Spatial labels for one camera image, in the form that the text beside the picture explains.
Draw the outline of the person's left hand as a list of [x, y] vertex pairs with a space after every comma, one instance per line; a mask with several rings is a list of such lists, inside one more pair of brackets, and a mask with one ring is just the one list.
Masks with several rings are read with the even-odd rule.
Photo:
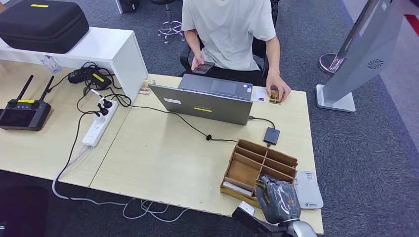
[[269, 69], [266, 79], [266, 93], [268, 96], [271, 96], [273, 88], [278, 91], [280, 102], [285, 101], [291, 92], [291, 88], [280, 77], [280, 72], [275, 69]]

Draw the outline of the person's right hand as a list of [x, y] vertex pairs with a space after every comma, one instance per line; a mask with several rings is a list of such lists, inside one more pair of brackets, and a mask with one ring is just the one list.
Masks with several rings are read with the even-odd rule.
[[194, 58], [192, 60], [191, 70], [196, 70], [200, 65], [205, 63], [204, 57], [201, 52], [195, 53]]

